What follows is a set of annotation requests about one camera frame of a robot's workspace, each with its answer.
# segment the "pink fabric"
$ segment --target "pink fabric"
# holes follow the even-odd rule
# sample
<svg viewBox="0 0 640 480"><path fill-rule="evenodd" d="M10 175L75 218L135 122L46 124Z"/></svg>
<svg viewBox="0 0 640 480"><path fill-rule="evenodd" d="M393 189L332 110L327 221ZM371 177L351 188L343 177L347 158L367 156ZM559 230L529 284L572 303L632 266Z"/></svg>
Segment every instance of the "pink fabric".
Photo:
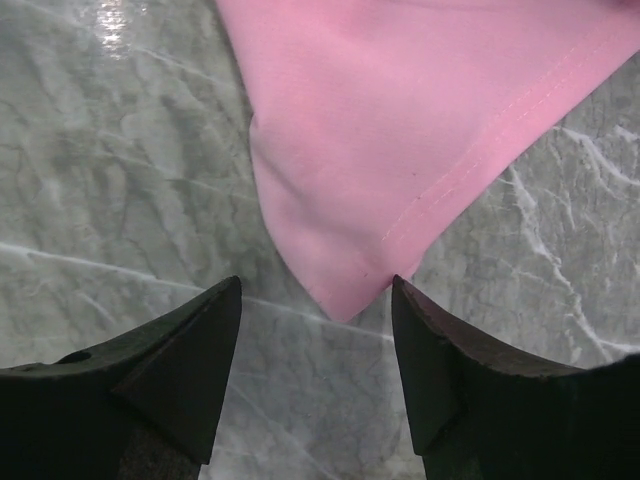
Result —
<svg viewBox="0 0 640 480"><path fill-rule="evenodd" d="M640 48L637 1L217 1L265 222L336 320Z"/></svg>

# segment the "fabric fold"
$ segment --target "fabric fold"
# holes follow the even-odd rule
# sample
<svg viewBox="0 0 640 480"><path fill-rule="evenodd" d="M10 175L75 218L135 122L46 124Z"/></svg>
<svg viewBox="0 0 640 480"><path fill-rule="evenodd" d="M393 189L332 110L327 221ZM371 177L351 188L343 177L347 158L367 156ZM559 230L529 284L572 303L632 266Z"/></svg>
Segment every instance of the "fabric fold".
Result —
<svg viewBox="0 0 640 480"><path fill-rule="evenodd" d="M347 321L640 49L640 2L217 0L262 213Z"/></svg>

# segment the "towel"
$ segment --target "towel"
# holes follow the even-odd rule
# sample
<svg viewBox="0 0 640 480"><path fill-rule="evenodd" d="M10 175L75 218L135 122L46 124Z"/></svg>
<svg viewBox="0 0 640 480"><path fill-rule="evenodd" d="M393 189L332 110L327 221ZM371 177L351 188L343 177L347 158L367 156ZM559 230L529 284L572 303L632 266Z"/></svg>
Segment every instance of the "towel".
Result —
<svg viewBox="0 0 640 480"><path fill-rule="evenodd" d="M262 214L347 321L640 48L640 2L217 0Z"/></svg>

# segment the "gray marble countertop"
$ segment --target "gray marble countertop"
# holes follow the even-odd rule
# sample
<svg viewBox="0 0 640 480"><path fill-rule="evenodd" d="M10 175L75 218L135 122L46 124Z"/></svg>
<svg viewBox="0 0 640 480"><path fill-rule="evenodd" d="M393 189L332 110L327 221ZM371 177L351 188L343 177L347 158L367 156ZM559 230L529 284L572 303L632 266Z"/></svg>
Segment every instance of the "gray marble countertop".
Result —
<svg viewBox="0 0 640 480"><path fill-rule="evenodd" d="M263 226L212 0L0 0L0 367L52 362L222 277L245 313L203 478L423 478L389 296L326 321ZM640 56L532 146L414 282L520 348L640 345Z"/></svg>

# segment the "cloth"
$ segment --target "cloth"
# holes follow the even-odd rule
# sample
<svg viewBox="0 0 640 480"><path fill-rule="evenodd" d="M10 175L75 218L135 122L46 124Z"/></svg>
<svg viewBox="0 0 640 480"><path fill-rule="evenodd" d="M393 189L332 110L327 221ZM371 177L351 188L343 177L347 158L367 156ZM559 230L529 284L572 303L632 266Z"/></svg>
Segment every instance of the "cloth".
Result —
<svg viewBox="0 0 640 480"><path fill-rule="evenodd" d="M640 2L217 0L262 214L346 321L640 48Z"/></svg>

